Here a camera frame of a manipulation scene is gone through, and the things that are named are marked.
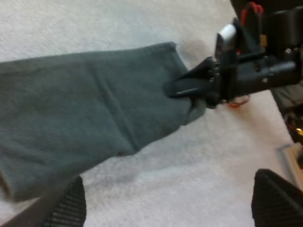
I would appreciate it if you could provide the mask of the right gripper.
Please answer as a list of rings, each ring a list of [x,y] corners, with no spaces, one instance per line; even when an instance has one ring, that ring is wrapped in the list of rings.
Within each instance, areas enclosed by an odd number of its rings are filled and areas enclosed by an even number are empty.
[[[215,57],[207,57],[178,80],[163,85],[169,98],[201,97],[216,108],[240,96],[297,84],[302,79],[299,51],[272,55],[234,20],[217,34]]]

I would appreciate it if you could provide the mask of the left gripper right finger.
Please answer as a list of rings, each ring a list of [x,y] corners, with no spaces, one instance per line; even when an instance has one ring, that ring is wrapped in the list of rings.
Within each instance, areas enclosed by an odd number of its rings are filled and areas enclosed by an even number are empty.
[[[255,173],[251,201],[256,227],[301,227],[303,192],[269,169]]]

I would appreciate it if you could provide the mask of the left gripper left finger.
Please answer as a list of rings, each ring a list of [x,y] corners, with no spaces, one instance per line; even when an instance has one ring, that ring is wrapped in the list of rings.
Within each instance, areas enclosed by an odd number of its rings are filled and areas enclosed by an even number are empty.
[[[82,227],[87,215],[83,179],[48,192],[3,227]]]

